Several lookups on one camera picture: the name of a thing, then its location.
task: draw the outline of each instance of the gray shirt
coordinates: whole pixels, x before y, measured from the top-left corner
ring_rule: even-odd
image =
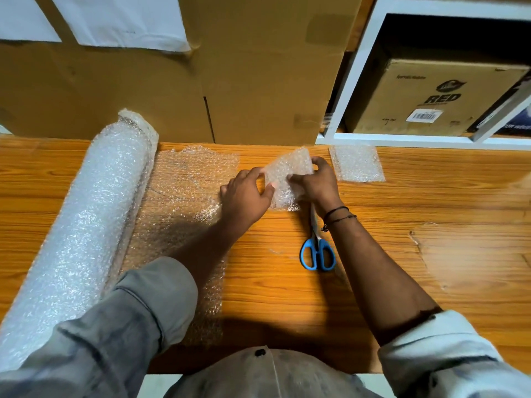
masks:
[[[58,324],[50,340],[14,371],[0,374],[1,397],[129,397],[151,359],[182,341],[197,287],[178,261],[162,257],[128,271],[81,318]],[[379,351],[397,396],[528,397],[531,381],[503,362],[460,314],[445,311]],[[370,397],[357,377],[294,351],[253,347],[182,377],[168,398]]]

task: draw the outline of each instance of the bubble wrap sheet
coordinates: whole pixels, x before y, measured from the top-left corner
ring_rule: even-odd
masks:
[[[286,180],[288,174],[312,174],[313,164],[306,148],[299,148],[282,155],[264,168],[265,184],[275,182],[277,187],[271,202],[274,210],[298,211],[297,198],[303,194],[298,185],[291,185]]]
[[[385,181],[376,147],[333,145],[329,148],[335,176],[339,181]]]
[[[122,271],[171,254],[213,224],[220,209],[219,187],[235,177],[239,161],[238,155],[217,153],[202,146],[159,152]],[[220,262],[199,291],[196,315],[183,341],[185,345],[212,345],[221,339],[226,264],[226,259]]]
[[[81,316],[117,274],[157,142],[153,127],[127,110],[94,138],[4,318],[0,371],[18,368],[57,323]]]

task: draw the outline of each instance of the person's left arm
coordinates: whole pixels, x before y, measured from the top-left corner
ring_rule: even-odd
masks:
[[[260,173],[241,171],[222,186],[219,222],[173,258],[126,272],[81,318],[58,324],[19,369],[0,374],[0,396],[136,397],[151,359],[184,338],[197,286],[271,204],[275,189],[259,193]]]

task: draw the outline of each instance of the scissors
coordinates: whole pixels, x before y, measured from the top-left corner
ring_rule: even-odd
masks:
[[[322,239],[319,236],[321,231],[319,230],[319,226],[317,225],[317,214],[315,213],[315,206],[313,204],[311,204],[309,209],[309,221],[312,233],[310,235],[310,238],[305,241],[301,247],[301,264],[309,271],[315,271],[317,269],[320,269],[322,271],[331,271],[335,267],[334,251],[328,244],[328,241]],[[304,261],[304,250],[306,250],[307,248],[310,248],[312,253],[311,266],[308,266],[308,264]],[[332,263],[328,267],[324,265],[324,252],[328,252],[330,257],[332,258]]]

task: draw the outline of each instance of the wood grain tabletop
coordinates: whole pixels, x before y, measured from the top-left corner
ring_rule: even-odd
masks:
[[[0,318],[9,309],[89,146],[0,136]],[[206,145],[240,169],[294,150]],[[161,144],[160,150],[184,147]],[[330,161],[325,146],[309,147]],[[386,182],[340,184],[343,201],[444,309],[465,315],[505,360],[531,373],[531,153],[378,148]],[[269,211],[229,253],[223,339],[175,346],[152,373],[189,373],[239,349],[299,350],[350,373],[381,371],[349,286],[302,268],[304,212]]]

